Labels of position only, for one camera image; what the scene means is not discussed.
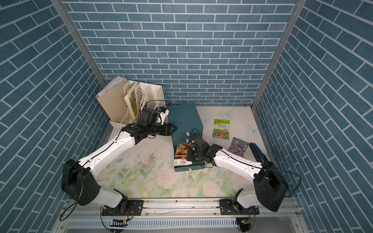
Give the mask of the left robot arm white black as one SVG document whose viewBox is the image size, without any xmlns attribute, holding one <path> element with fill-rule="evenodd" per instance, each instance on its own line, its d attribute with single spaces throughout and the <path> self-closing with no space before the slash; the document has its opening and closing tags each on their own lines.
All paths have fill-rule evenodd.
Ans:
<svg viewBox="0 0 373 233">
<path fill-rule="evenodd" d="M 63 166 L 61 189 L 78 205 L 101 204 L 110 208 L 126 208 L 127 197 L 119 191 L 101 187 L 96 177 L 120 154 L 149 136 L 171 136 L 176 126 L 166 123 L 169 110 L 144 108 L 137 123 L 130 123 L 118 135 L 95 152 Z"/>
</svg>

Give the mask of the orange marigold seed bag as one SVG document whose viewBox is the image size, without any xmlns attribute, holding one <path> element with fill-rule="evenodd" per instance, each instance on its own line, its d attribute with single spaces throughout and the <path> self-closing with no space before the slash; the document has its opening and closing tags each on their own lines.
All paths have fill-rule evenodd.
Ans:
<svg viewBox="0 0 373 233">
<path fill-rule="evenodd" d="M 192 165 L 192 146 L 190 143 L 178 144 L 175 149 L 174 166 L 183 167 Z"/>
</svg>

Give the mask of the teal drawer cabinet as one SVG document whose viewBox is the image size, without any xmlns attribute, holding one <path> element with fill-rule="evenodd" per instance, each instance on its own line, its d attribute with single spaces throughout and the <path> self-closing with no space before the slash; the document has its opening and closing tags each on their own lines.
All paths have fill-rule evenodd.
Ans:
<svg viewBox="0 0 373 233">
<path fill-rule="evenodd" d="M 174 146 L 191 141 L 194 134 L 202 134 L 203 124 L 194 103 L 173 105 L 168 110 L 169 123 L 177 128 L 172 134 Z"/>
</svg>

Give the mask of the teal bottom drawer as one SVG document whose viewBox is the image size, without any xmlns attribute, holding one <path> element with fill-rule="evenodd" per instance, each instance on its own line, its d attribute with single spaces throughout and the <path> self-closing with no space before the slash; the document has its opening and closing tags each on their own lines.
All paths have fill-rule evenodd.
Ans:
<svg viewBox="0 0 373 233">
<path fill-rule="evenodd" d="M 174 145 L 174 170 L 175 172 L 193 171 L 204 169 L 204 163 L 201 163 L 196 151 L 190 143 Z"/>
</svg>

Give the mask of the purple flower seed bag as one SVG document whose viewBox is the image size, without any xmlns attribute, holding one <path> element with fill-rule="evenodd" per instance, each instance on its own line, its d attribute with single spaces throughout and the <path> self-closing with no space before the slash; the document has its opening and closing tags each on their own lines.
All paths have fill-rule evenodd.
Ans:
<svg viewBox="0 0 373 233">
<path fill-rule="evenodd" d="M 243 157 L 248 147 L 249 147 L 248 142 L 234 137 L 232 139 L 230 147 L 228 148 L 228 151 L 237 156 Z"/>
</svg>

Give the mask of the green flower seed bag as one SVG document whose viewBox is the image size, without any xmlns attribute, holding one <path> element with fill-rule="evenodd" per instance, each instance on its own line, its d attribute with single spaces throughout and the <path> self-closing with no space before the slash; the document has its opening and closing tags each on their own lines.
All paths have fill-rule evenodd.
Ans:
<svg viewBox="0 0 373 233">
<path fill-rule="evenodd" d="M 230 120 L 215 119 L 212 136 L 214 138 L 229 139 Z"/>
</svg>

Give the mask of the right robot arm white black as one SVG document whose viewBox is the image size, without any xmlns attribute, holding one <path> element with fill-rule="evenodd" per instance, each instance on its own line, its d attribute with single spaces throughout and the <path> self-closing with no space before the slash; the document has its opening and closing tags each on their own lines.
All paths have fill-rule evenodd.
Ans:
<svg viewBox="0 0 373 233">
<path fill-rule="evenodd" d="M 288 184 L 279 170 L 271 161 L 264 163 L 249 161 L 235 155 L 219 145 L 210 146 L 200 135 L 194 135 L 191 146 L 196 158 L 203 163 L 230 170 L 254 185 L 254 190 L 240 189 L 232 200 L 220 201 L 220 208 L 228 210 L 226 214 L 254 214 L 254 207 L 261 205 L 277 212 L 288 192 Z"/>
</svg>

